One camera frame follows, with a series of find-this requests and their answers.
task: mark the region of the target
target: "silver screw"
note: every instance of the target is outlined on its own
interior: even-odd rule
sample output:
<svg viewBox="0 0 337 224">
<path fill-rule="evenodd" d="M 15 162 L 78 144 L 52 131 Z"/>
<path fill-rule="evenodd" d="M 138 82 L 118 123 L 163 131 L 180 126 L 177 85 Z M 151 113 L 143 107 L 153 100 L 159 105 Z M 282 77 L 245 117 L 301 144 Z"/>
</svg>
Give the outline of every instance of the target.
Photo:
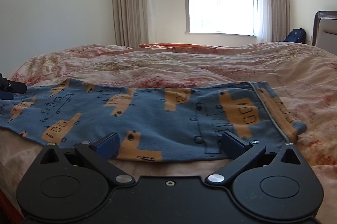
<svg viewBox="0 0 337 224">
<path fill-rule="evenodd" d="M 176 183 L 174 181 L 166 181 L 167 186 L 174 186 Z"/>
<path fill-rule="evenodd" d="M 116 177 L 116 181 L 119 183 L 128 183 L 132 181 L 131 175 L 119 175 Z"/>
<path fill-rule="evenodd" d="M 220 182 L 223 182 L 225 180 L 225 177 L 223 175 L 210 175 L 208 177 L 208 180 L 210 182 L 213 182 L 213 183 L 220 183 Z"/>
</svg>

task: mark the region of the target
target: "wrinkled sheet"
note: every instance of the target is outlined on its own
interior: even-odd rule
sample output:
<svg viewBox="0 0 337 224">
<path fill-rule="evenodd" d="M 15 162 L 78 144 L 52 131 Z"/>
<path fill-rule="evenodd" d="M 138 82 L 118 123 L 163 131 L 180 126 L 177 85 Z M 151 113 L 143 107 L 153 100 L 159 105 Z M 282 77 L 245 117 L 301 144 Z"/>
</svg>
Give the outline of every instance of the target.
<svg viewBox="0 0 337 224">
<path fill-rule="evenodd" d="M 337 57 L 304 44 L 265 43 L 226 48 L 126 48 L 89 45 L 32 58 L 8 77 L 27 85 L 66 78 L 134 88 L 207 87 L 234 81 L 266 81 L 286 107 L 308 126 L 297 146 L 320 179 L 325 199 L 317 215 L 337 218 Z M 41 146 L 0 131 L 0 188 L 18 208 L 15 190 Z M 111 160 L 131 175 L 202 175 L 227 160 L 145 163 Z"/>
</svg>

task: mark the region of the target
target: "bedspread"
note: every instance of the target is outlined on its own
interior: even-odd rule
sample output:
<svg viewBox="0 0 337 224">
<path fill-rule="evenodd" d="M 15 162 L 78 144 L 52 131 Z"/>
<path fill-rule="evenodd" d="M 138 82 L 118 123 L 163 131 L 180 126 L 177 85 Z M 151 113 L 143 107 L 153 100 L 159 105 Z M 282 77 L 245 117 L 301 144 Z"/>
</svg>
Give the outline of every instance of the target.
<svg viewBox="0 0 337 224">
<path fill-rule="evenodd" d="M 286 107 L 308 126 L 297 146 L 325 189 L 318 218 L 337 218 L 337 57 L 295 43 L 264 43 L 226 48 L 126 48 L 88 45 L 32 58 L 8 77 L 27 85 L 58 84 L 66 78 L 133 88 L 194 88 L 235 81 L 266 81 Z M 15 190 L 41 150 L 1 130 L 0 188 L 17 207 Z M 145 163 L 112 160 L 139 175 L 203 175 L 222 161 Z"/>
</svg>

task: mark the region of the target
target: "upholstered headboard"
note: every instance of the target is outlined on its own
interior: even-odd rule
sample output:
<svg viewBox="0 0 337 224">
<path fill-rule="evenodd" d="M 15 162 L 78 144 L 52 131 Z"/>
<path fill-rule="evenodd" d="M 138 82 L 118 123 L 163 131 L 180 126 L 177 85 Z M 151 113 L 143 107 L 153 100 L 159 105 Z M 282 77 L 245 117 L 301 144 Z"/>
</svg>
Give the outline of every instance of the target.
<svg viewBox="0 0 337 224">
<path fill-rule="evenodd" d="M 337 55 L 337 11 L 318 11 L 312 45 Z"/>
</svg>

